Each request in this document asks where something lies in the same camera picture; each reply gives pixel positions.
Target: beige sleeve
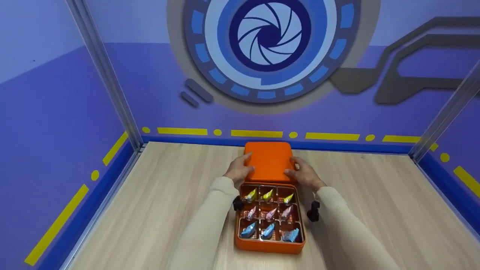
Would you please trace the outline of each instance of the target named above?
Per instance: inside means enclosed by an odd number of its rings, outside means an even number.
[[[398,270],[399,267],[377,238],[348,209],[332,187],[316,193],[320,216],[329,229],[336,230],[340,244],[356,270]]]
[[[170,270],[211,270],[218,240],[239,192],[227,177],[214,180],[205,201],[190,220],[169,262]]]

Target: wrapped candy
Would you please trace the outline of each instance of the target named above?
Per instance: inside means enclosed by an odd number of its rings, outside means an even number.
[[[273,194],[273,189],[270,190],[269,192],[265,193],[265,194],[262,196],[262,199],[265,200],[265,201],[268,201],[268,200],[272,197],[272,194]]]
[[[256,210],[257,210],[257,207],[254,206],[254,207],[248,212],[247,218],[251,220],[251,219],[253,218],[253,216],[255,215],[255,211],[256,211]]]
[[[273,235],[273,230],[275,229],[275,223],[268,225],[265,231],[262,233],[262,239],[270,239]]]
[[[268,220],[268,221],[271,220],[275,216],[275,213],[276,213],[276,208],[271,210],[270,212],[268,212],[265,215],[265,219]]]
[[[284,198],[283,199],[283,202],[284,203],[290,203],[290,201],[292,200],[293,198],[293,193],[291,195],[289,195],[288,197]]]
[[[285,209],[285,211],[282,212],[281,218],[283,220],[287,220],[287,218],[290,216],[292,213],[292,207],[293,205],[289,206],[287,209]]]
[[[240,237],[241,238],[250,238],[253,233],[255,232],[255,226],[256,226],[256,223],[252,223],[250,225],[248,225],[245,229],[243,229],[243,231],[240,233]]]
[[[245,199],[249,202],[252,202],[255,200],[256,196],[257,196],[257,189],[254,189],[247,196],[245,196]]]
[[[299,229],[295,229],[290,232],[285,232],[283,234],[282,240],[285,242],[295,242],[295,239],[297,239],[297,236],[299,235]]]

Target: left hand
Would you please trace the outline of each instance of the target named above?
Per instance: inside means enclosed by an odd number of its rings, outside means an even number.
[[[250,152],[234,159],[223,176],[230,178],[234,184],[243,181],[243,179],[247,177],[247,174],[255,170],[253,166],[245,166],[245,161],[251,155],[252,153]]]

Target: blue stripe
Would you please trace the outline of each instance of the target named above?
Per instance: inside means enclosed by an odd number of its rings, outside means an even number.
[[[257,97],[261,99],[272,99],[275,98],[275,96],[276,95],[274,91],[260,91],[257,94]]]
[[[419,166],[430,177],[460,215],[472,229],[480,233],[480,206],[473,196],[465,191],[463,183],[449,174],[432,156],[427,153],[419,162]]]
[[[327,72],[328,72],[328,68],[326,66],[321,66],[319,69],[317,69],[317,71],[315,71],[315,73],[310,75],[309,79],[312,83],[314,83],[320,80],[323,76],[325,76]]]
[[[352,27],[354,11],[353,3],[342,7],[342,21],[340,22],[340,28]]]
[[[293,94],[297,94],[298,92],[303,90],[303,85],[297,84],[294,86],[290,86],[289,88],[285,89],[285,96],[290,96]]]
[[[346,45],[347,45],[346,39],[340,39],[340,38],[337,39],[333,47],[333,50],[330,53],[330,58],[338,59],[340,57],[340,54],[342,54],[343,50],[345,49]]]
[[[201,34],[203,32],[204,14],[200,11],[193,11],[192,15],[192,32],[194,34]]]
[[[210,61],[210,57],[208,57],[207,48],[205,43],[195,44],[195,50],[197,51],[198,58],[202,62]]]
[[[142,136],[144,142],[165,142],[178,144],[202,144],[202,145],[222,145],[222,146],[240,146],[243,147],[247,142],[262,141],[287,141],[292,149],[304,150],[323,150],[323,151],[346,151],[346,152],[367,152],[367,153],[386,153],[386,154],[404,154],[406,155],[412,145],[390,145],[390,144],[361,144],[361,143],[332,143],[332,142],[305,142],[283,139],[261,139],[261,138],[198,138],[187,136]]]
[[[212,78],[220,84],[224,84],[227,81],[227,79],[216,68],[210,70],[209,73],[212,76]]]
[[[248,93],[250,93],[249,90],[247,90],[247,89],[245,89],[245,88],[243,88],[243,87],[240,87],[240,86],[238,86],[238,85],[233,85],[233,86],[232,86],[232,91],[233,91],[234,93],[237,93],[237,94],[241,95],[241,96],[248,96]]]
[[[96,181],[96,187],[90,189],[88,196],[82,201],[83,205],[70,217],[70,223],[63,227],[63,233],[57,236],[57,242],[44,255],[45,258],[38,266],[38,270],[60,269],[132,155],[133,148],[127,142],[118,152],[104,176]]]

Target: wooden floor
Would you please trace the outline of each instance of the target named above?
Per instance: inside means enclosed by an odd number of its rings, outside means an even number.
[[[242,147],[149,143],[73,262],[74,270],[163,270],[210,183]],[[401,269],[480,269],[480,246],[407,156],[294,151],[336,188]],[[311,192],[300,190],[305,206]],[[231,209],[215,269],[344,270],[336,236],[304,216],[301,255],[237,250]]]

